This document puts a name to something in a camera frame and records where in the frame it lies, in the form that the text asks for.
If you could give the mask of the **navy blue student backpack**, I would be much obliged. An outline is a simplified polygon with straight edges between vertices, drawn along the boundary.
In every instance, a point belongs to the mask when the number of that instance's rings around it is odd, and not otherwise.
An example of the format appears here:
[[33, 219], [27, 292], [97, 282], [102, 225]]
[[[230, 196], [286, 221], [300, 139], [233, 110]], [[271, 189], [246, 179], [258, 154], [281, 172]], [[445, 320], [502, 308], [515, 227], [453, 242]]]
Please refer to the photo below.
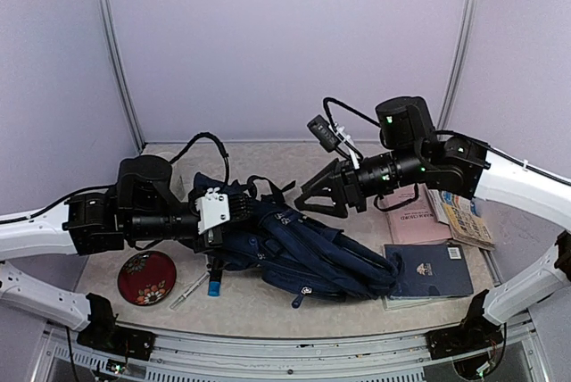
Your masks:
[[347, 298], [376, 300], [397, 287], [399, 267], [384, 256], [290, 207], [284, 193], [293, 183], [260, 195], [257, 176], [246, 182], [226, 185], [203, 173], [194, 176], [196, 188], [216, 187], [230, 197], [251, 205], [251, 215], [228, 223], [222, 231], [222, 245], [209, 250], [224, 270], [258, 268], [264, 282], [295, 296], [292, 306], [304, 297], [343, 302]]

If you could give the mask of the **pink paperback book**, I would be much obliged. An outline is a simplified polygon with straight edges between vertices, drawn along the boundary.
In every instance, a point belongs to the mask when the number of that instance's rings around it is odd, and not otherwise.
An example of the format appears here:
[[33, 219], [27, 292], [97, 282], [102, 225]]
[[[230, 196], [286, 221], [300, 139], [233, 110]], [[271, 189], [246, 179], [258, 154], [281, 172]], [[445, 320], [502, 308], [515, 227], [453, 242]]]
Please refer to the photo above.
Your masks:
[[437, 220], [424, 185], [418, 187], [418, 199], [385, 214], [394, 244], [430, 245], [451, 240], [448, 225]]

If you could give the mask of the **dark blue book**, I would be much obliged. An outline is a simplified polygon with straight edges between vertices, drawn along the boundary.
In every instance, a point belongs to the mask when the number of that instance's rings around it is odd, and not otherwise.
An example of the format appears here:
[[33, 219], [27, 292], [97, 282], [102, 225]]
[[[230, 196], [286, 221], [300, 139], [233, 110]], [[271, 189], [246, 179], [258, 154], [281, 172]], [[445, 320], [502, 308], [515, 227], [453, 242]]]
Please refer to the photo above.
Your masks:
[[385, 245], [398, 269], [391, 300], [466, 297], [474, 293], [461, 245]]

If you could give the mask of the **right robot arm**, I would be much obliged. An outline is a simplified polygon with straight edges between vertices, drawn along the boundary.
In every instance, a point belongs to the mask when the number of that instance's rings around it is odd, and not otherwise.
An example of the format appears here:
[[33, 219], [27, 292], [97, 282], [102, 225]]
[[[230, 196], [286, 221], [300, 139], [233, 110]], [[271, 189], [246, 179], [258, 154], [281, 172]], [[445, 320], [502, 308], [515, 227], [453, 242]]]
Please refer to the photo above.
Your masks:
[[467, 199], [503, 203], [548, 220], [563, 231], [535, 263], [491, 290], [475, 295], [459, 325], [426, 333], [434, 360], [471, 353], [505, 340], [508, 320], [570, 285], [570, 182], [476, 138], [453, 131], [440, 140], [426, 101], [398, 96], [376, 107], [374, 125], [385, 153], [353, 152], [333, 160], [302, 186], [301, 211], [344, 218], [363, 212], [371, 196], [423, 184]]

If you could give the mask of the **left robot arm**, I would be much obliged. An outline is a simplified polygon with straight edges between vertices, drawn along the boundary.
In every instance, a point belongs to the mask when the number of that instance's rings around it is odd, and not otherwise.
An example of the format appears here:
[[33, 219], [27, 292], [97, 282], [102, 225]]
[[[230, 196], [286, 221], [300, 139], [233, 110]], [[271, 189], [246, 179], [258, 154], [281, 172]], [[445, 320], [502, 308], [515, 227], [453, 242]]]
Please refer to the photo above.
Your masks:
[[111, 302], [34, 278], [12, 265], [47, 254], [86, 256], [121, 251], [140, 241], [221, 242], [231, 220], [227, 194], [207, 188], [186, 202], [171, 191], [172, 164], [156, 155], [120, 163], [111, 186], [86, 187], [36, 212], [1, 219], [1, 302], [34, 313], [77, 334], [80, 345], [136, 360], [149, 360], [154, 333], [116, 321]]

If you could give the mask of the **clear plastic syringe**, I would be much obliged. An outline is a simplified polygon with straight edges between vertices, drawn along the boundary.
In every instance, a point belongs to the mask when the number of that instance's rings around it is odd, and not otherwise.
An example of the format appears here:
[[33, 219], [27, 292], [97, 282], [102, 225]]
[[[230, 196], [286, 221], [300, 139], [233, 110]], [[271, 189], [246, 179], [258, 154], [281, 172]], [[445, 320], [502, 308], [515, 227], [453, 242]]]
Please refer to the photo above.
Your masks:
[[209, 279], [208, 271], [205, 271], [192, 285], [190, 285], [171, 305], [170, 309], [175, 311], [190, 295], [192, 295], [205, 281]]

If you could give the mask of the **black and blue stamp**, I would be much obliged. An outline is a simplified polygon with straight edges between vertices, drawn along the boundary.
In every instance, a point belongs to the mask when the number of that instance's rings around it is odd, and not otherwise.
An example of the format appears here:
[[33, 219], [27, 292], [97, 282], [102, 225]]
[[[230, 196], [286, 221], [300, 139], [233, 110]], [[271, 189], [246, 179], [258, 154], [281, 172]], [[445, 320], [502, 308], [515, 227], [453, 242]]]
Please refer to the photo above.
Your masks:
[[208, 285], [209, 297], [220, 296], [220, 285], [222, 280], [222, 274], [223, 274], [223, 262], [220, 260], [214, 260], [209, 270], [209, 285]]

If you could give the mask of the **red floral plate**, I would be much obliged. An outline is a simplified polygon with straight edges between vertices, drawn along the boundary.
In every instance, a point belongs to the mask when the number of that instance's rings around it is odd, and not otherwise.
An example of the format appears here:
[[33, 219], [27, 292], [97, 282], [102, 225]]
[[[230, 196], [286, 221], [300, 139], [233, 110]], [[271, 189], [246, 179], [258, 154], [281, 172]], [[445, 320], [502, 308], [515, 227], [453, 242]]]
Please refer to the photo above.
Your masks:
[[177, 281], [175, 262], [160, 251], [130, 257], [117, 277], [120, 296], [137, 306], [152, 306], [164, 300]]

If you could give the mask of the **white patterned ceramic cup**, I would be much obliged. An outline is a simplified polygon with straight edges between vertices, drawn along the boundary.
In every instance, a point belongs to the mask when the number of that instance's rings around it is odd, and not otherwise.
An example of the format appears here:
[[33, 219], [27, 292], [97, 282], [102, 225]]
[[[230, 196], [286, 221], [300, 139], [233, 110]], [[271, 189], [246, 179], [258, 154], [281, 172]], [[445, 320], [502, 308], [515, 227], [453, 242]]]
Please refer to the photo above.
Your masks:
[[170, 162], [170, 160], [175, 157], [175, 154], [172, 152], [160, 152], [158, 153], [158, 156], [166, 160], [168, 165], [172, 168], [170, 191], [179, 201], [184, 201], [186, 199], [186, 190], [182, 177], [182, 170], [178, 165], [178, 162]]

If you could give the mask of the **grey white book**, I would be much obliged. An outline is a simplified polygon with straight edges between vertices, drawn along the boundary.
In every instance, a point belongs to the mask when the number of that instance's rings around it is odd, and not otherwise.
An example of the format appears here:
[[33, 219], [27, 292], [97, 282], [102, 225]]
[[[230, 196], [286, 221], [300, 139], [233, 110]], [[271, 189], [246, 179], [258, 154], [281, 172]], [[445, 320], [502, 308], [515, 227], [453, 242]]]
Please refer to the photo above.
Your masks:
[[383, 306], [386, 311], [395, 311], [399, 309], [416, 308], [419, 306], [446, 302], [449, 301], [449, 297], [421, 297], [421, 298], [394, 298], [394, 297], [384, 297]]

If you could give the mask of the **colourful comic booklet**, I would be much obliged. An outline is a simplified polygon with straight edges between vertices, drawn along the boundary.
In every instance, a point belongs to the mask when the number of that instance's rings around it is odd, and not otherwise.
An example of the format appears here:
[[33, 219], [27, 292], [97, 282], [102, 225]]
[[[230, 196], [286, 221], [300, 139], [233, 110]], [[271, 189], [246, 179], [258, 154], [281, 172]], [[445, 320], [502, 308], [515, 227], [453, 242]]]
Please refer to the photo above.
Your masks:
[[446, 191], [426, 189], [436, 219], [450, 228], [452, 238], [465, 245], [492, 251], [495, 243], [472, 201]]

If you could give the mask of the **front aluminium rail base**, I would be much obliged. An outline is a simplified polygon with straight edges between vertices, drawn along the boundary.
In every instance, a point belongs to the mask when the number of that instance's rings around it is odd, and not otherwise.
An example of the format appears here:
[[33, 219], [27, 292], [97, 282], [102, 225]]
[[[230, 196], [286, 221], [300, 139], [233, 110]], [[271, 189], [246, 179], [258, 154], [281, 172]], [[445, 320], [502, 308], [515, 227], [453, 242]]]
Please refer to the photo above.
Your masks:
[[446, 379], [458, 378], [455, 363], [476, 351], [433, 359], [426, 332], [326, 338], [255, 338], [155, 329], [147, 361], [129, 359], [124, 374], [106, 371], [109, 353], [67, 342], [47, 324], [29, 381], [63, 380], [85, 370], [88, 378], [120, 381], [423, 381], [435, 366]]

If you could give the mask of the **right aluminium frame post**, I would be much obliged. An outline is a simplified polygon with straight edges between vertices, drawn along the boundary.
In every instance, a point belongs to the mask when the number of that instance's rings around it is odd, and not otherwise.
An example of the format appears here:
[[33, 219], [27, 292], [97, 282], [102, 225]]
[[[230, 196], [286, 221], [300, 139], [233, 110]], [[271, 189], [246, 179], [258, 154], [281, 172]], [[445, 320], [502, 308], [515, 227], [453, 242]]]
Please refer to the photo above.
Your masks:
[[459, 32], [451, 61], [451, 70], [445, 88], [442, 107], [438, 114], [436, 127], [446, 129], [451, 121], [454, 104], [457, 100], [459, 83], [468, 55], [469, 41], [476, 16], [477, 0], [463, 0]]

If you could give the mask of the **aluminium frame post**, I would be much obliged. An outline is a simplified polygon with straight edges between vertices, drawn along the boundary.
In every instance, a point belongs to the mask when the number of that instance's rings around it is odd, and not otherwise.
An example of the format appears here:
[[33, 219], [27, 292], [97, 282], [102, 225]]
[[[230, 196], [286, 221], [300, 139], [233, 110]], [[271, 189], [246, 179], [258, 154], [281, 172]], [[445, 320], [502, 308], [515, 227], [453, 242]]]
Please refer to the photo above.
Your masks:
[[446, 129], [451, 121], [454, 104], [457, 100], [459, 83], [468, 55], [469, 41], [476, 16], [477, 0], [463, 0], [459, 32], [451, 61], [451, 70], [445, 88], [442, 107], [438, 114], [436, 127]]
[[120, 54], [120, 45], [114, 27], [111, 0], [97, 0], [99, 14], [103, 26], [104, 41], [109, 55], [112, 74], [119, 93], [120, 105], [124, 112], [128, 131], [136, 151], [140, 154], [145, 149], [145, 137], [137, 117], [136, 108], [131, 98], [126, 72]]

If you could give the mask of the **left aluminium frame post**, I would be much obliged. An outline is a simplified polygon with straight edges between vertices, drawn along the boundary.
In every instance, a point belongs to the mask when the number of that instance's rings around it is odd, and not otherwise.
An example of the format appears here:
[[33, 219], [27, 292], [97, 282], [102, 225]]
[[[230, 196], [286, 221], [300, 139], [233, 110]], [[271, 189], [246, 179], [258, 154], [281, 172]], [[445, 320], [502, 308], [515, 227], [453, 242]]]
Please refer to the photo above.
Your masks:
[[145, 137], [137, 117], [136, 108], [131, 98], [126, 72], [120, 54], [120, 45], [114, 27], [111, 0], [97, 0], [99, 14], [103, 26], [104, 41], [109, 55], [112, 74], [119, 93], [120, 105], [124, 112], [128, 131], [136, 151], [140, 154], [145, 149]]

